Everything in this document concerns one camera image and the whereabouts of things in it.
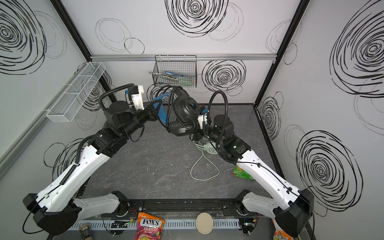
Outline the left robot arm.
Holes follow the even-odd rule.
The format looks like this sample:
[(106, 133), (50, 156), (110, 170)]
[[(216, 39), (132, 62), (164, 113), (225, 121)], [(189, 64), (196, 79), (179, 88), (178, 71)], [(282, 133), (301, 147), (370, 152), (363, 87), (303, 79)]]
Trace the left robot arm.
[(124, 217), (133, 211), (119, 191), (108, 195), (75, 199), (75, 193), (91, 175), (132, 139), (147, 121), (156, 121), (161, 102), (144, 106), (143, 86), (127, 84), (102, 94), (100, 108), (107, 122), (100, 131), (79, 143), (75, 160), (49, 186), (37, 194), (28, 194), (23, 203), (36, 225), (52, 236), (67, 231), (83, 219), (102, 214)]

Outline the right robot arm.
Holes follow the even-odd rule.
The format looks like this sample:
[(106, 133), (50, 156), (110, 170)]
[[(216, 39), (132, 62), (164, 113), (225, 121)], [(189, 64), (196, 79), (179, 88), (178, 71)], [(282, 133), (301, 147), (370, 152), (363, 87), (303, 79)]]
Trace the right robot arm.
[(191, 97), (187, 97), (183, 104), (188, 121), (197, 128), (194, 136), (207, 138), (223, 160), (246, 171), (270, 194), (266, 198), (246, 192), (241, 197), (241, 203), (248, 212), (275, 220), (285, 233), (297, 238), (309, 220), (315, 219), (314, 195), (310, 190), (301, 190), (279, 176), (245, 141), (234, 134), (228, 117), (228, 99), (222, 91), (214, 94), (221, 95), (225, 101), (224, 114), (215, 126), (211, 126), (209, 108), (200, 107)]

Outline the black blue headphones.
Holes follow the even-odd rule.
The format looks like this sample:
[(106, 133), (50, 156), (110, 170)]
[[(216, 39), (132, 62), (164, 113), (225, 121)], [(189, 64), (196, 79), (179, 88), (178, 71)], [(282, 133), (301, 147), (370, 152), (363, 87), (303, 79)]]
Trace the black blue headphones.
[(198, 116), (200, 113), (198, 103), (180, 86), (166, 86), (170, 92), (156, 97), (163, 101), (163, 114), (158, 116), (168, 133), (177, 137), (191, 135), (199, 129)]

